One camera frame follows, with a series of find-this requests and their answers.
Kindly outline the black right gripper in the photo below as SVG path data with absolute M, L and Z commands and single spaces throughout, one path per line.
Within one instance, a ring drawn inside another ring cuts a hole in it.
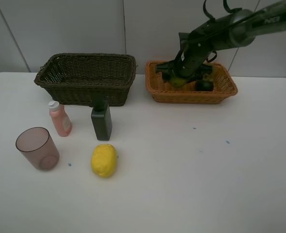
M 156 65 L 156 72 L 162 73 L 164 82 L 171 82 L 173 76 L 188 79 L 188 83 L 201 80 L 203 75 L 213 72 L 211 65 L 206 65 L 213 48 L 205 42 L 184 44 L 175 59 Z

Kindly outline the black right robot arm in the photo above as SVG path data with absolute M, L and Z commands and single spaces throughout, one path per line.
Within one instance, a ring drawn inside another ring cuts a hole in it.
M 259 35 L 286 31 L 286 0 L 269 5 L 257 12 L 223 6 L 228 15 L 216 19 L 206 8 L 207 22 L 190 33 L 179 33 L 180 50 L 175 59 L 156 65 L 165 82 L 180 87 L 211 75 L 209 56 L 220 50 L 245 47 Z

